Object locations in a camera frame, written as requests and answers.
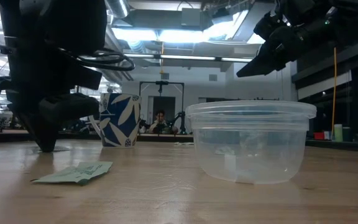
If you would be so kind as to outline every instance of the cup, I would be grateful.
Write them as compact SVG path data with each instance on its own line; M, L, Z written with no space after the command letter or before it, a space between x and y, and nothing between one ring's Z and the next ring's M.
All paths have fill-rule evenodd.
M140 96L123 93L102 93L100 122L89 117L102 140L103 147L130 148L136 143L140 122Z

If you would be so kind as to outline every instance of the transparent food container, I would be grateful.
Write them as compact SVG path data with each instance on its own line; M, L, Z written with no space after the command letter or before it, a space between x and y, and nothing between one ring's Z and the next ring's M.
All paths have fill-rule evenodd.
M225 101L192 105L186 114L200 166L208 175L275 184L298 172L316 107L287 101Z

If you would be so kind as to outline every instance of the red object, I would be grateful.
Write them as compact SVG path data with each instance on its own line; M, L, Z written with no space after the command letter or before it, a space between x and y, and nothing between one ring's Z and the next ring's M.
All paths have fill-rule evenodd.
M315 140L324 140L324 133L314 133Z

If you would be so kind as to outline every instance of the table surface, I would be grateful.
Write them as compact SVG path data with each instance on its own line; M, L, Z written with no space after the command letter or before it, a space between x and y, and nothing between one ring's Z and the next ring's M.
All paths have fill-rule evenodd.
M81 161L114 164L83 187L30 182ZM290 182L252 185L208 176L193 146L0 144L0 223L358 223L358 152L307 147Z

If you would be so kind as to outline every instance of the plastic container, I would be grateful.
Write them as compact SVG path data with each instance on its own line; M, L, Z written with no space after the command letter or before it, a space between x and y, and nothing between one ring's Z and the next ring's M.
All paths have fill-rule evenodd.
M225 101L189 106L186 114L200 166L208 175L275 184L298 172L316 107L286 101Z

